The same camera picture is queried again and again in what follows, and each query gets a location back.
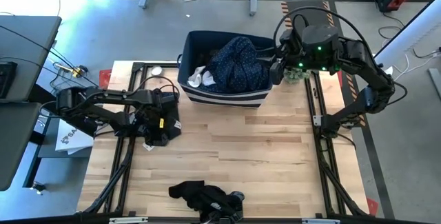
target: metal bracket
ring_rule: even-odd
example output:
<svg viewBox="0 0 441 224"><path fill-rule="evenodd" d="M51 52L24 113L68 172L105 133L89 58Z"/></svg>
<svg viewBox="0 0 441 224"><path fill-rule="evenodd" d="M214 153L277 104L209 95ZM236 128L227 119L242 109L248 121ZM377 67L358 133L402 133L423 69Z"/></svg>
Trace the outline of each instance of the metal bracket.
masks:
<svg viewBox="0 0 441 224"><path fill-rule="evenodd" d="M340 224L340 220L304 218L302 224Z"/></svg>
<svg viewBox="0 0 441 224"><path fill-rule="evenodd" d="M148 217L121 217L111 218L109 224L130 224L130 223L147 223Z"/></svg>
<svg viewBox="0 0 441 224"><path fill-rule="evenodd" d="M321 115L312 116L312 119L314 120L314 125L316 127L320 127L322 125L322 116Z"/></svg>

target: concrete floor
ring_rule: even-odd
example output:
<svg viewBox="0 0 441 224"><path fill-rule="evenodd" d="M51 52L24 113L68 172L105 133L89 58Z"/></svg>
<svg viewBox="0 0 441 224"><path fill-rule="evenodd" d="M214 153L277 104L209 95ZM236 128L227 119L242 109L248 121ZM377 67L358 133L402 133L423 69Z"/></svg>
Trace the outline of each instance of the concrete floor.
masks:
<svg viewBox="0 0 441 224"><path fill-rule="evenodd" d="M115 60L174 61L191 30L224 30L269 37L281 18L280 1L259 1L258 13L250 17L249 2L238 0L189 3L154 0L146 10L137 6L137 0L61 0L63 23L56 49L74 64L87 66L90 78L97 82L99 70L111 68ZM424 5L405 3L393 16L406 23ZM359 28L373 52L379 51L383 42L377 29L397 25L383 17L373 3L337 2L336 8ZM57 10L58 0L0 2L0 12L14 14L55 15ZM345 36L355 38L348 26L342 29ZM426 54L439 47L440 34L427 37L418 45L417 52ZM409 58L412 66L422 63L415 57ZM403 68L404 58L397 65ZM427 74L429 67L441 69L441 63L434 59L424 68L401 77L399 82L409 89L408 97L384 112L369 115L368 120L395 217L439 223L441 159L437 153L441 145L437 141L441 131L437 120L441 101ZM48 83L53 77L43 72L38 83L50 90ZM365 86L361 79L358 85ZM354 130L353 135L367 196L378 201L360 130ZM34 149L29 145L11 188L0 192L0 220L72 214L76 209L87 159L43 159L37 180L48 184L49 191L37 196L21 188Z"/></svg>

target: wooden tabletop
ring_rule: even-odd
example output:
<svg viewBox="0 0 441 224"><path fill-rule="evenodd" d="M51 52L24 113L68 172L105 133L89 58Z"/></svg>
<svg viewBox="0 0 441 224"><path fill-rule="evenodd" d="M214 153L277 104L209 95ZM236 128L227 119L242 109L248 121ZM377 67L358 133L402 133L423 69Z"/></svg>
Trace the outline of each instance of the wooden tabletop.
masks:
<svg viewBox="0 0 441 224"><path fill-rule="evenodd" d="M127 89L132 63L115 61L110 89ZM178 86L177 72L177 69L165 69L164 76ZM327 111L332 114L344 107L338 77L324 72L320 77ZM152 79L146 88L153 90L166 83ZM192 103L178 88L183 133L167 147L156 147L151 152L142 146L142 138L136 140L125 213L198 217L198 212L188 208L183 199L168 195L168 187L188 180L205 180L227 194L243 192L245 218L314 217L315 213L325 213L303 81L274 86L256 110ZM123 110L119 105L104 108L114 112ZM344 130L341 133L351 137ZM78 210L87 208L108 182L116 140L112 134L96 138ZM334 139L334 149L343 186L367 212L353 145L341 138ZM118 196L119 184L113 207ZM331 197L336 206L333 190Z"/></svg>

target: white tag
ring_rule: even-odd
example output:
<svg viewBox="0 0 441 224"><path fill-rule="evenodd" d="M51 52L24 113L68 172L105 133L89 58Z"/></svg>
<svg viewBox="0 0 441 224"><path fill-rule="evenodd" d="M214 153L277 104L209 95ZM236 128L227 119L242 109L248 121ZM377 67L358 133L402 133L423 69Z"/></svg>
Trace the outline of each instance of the white tag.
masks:
<svg viewBox="0 0 441 224"><path fill-rule="evenodd" d="M179 121L176 121L175 124L174 124L174 127L182 129L182 124Z"/></svg>
<svg viewBox="0 0 441 224"><path fill-rule="evenodd" d="M149 152L152 151L154 148L153 145L147 145L146 143L143 143L143 147Z"/></svg>

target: white cloth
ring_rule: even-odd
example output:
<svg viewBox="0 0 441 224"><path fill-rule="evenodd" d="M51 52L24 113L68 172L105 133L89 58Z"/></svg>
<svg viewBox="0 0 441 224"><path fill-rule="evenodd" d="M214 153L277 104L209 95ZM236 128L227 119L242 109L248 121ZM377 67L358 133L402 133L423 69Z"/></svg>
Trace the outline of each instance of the white cloth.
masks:
<svg viewBox="0 0 441 224"><path fill-rule="evenodd" d="M204 69L205 66L199 66L198 68L196 68L193 75L188 78L188 85L192 86L193 88L197 88L201 84L205 86L215 84L216 82L213 79L213 75L209 71L206 71L203 75L201 75L201 72Z"/></svg>

